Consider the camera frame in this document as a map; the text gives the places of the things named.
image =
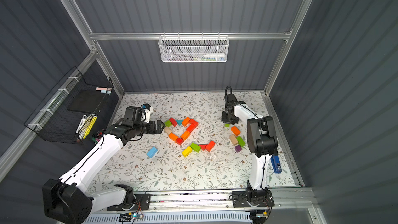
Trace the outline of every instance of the red block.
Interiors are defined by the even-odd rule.
[[[178,125],[178,123],[173,118],[170,118],[169,120],[172,123],[173,127],[176,127],[176,125]]]
[[[177,138],[176,143],[179,145],[182,145],[182,143],[184,142],[184,140],[182,140],[182,138]]]
[[[206,145],[206,151],[210,152],[215,144],[216,143],[214,141],[210,141],[210,143]]]
[[[187,128],[187,132],[192,132],[193,129],[195,129],[196,126],[194,124],[190,124],[189,127]]]
[[[198,122],[194,121],[193,119],[190,119],[189,122],[193,124],[195,127],[199,125]]]
[[[200,144],[199,146],[202,149],[202,151],[204,151],[206,149],[207,144]]]

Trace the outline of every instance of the orange block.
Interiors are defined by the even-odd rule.
[[[175,135],[174,133],[170,133],[170,134],[169,134],[169,138],[170,138],[172,141],[175,142],[175,141],[177,140],[178,137],[177,137],[177,135]]]
[[[240,134],[240,131],[237,127],[232,127],[231,131],[235,134],[235,136],[239,136],[239,134]]]
[[[182,125],[186,127],[190,120],[191,120],[190,118],[184,119],[184,120],[182,121]]]
[[[190,132],[186,131],[181,135],[182,140],[186,140],[191,135]]]

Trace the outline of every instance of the gray wall panel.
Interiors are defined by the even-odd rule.
[[[271,91],[329,223],[395,221],[397,5],[314,0]]]
[[[301,0],[76,0],[93,32],[284,32]]]
[[[126,92],[263,89],[283,40],[232,40],[225,63],[164,63],[157,41],[99,41]]]
[[[0,0],[0,154],[89,49],[59,0]]]
[[[94,62],[86,73],[104,76],[101,67]],[[111,93],[105,107],[98,115],[93,129],[106,128],[119,97]],[[94,143],[64,144],[46,142],[36,137],[17,163],[0,183],[1,223],[55,223],[44,215],[42,186],[49,179],[58,179],[89,152]]]

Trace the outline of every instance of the yellow block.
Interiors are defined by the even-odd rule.
[[[191,152],[192,152],[192,148],[188,146],[188,147],[182,152],[182,155],[183,155],[184,157],[187,157]]]

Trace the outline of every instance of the heart shape of blocks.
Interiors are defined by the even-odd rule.
[[[176,127],[178,122],[181,122],[183,126],[187,126],[188,124],[190,124],[186,131],[181,135],[181,137],[175,135],[170,129],[171,126]],[[166,127],[164,127],[163,130],[167,133],[171,140],[179,145],[182,145],[182,143],[191,135],[191,132],[199,125],[199,123],[191,118],[185,118],[185,120],[178,122],[174,118],[170,118],[165,122]]]

